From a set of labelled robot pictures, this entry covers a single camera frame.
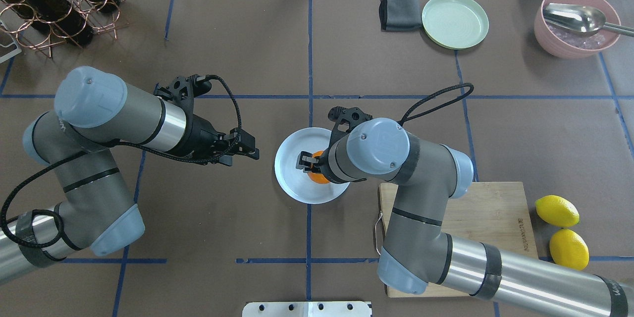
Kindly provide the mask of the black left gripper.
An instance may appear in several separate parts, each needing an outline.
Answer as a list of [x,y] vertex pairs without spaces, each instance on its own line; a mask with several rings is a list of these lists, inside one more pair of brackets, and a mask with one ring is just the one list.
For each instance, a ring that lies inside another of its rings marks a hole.
[[[235,107],[237,126],[228,134],[215,130],[210,121],[193,112],[195,98],[207,94],[212,89],[213,81],[218,81],[224,87]],[[167,155],[174,160],[198,165],[220,163],[231,166],[231,157],[235,155],[260,159],[255,137],[243,129],[239,105],[228,84],[220,76],[178,76],[166,86],[156,85],[153,94],[171,102],[185,114],[184,135],[174,148],[167,151]]]

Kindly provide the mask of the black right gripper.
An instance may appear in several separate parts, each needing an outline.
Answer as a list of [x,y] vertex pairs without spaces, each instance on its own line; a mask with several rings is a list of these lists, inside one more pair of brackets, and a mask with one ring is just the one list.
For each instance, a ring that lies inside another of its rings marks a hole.
[[346,108],[335,106],[328,112],[328,120],[333,121],[330,143],[324,152],[319,153],[300,152],[295,168],[305,173],[315,173],[315,164],[321,168],[326,163],[329,150],[342,138],[350,134],[358,125],[371,121],[373,116],[363,112],[359,107]]

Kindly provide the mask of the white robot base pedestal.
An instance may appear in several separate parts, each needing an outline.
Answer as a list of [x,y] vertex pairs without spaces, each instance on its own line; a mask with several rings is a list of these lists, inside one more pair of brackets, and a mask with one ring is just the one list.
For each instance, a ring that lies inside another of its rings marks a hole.
[[243,317],[371,317],[371,302],[294,301],[247,303]]

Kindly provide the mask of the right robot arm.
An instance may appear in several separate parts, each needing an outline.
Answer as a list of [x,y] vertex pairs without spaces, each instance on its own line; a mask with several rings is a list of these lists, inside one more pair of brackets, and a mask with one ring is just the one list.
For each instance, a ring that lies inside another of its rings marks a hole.
[[357,107],[335,106],[328,119],[347,130],[334,127],[324,153],[302,153],[298,167],[335,184],[376,177],[398,186],[377,271],[388,287],[421,294],[434,283],[555,317],[633,315],[630,286],[444,233],[448,201],[473,182],[466,154]]

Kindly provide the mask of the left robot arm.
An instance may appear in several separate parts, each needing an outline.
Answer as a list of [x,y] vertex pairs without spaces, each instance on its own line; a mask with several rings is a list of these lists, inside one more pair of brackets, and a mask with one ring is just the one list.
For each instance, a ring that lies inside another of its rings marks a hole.
[[[90,66],[75,68],[44,112],[23,133],[25,152],[45,168],[9,193],[1,209],[1,283],[65,260],[83,249],[102,257],[131,245],[145,232],[138,204],[111,154],[129,146],[174,161],[231,166],[232,156],[260,157],[241,125],[225,134],[193,111],[217,75],[177,76],[154,92]],[[8,218],[18,191],[47,172],[65,200]]]

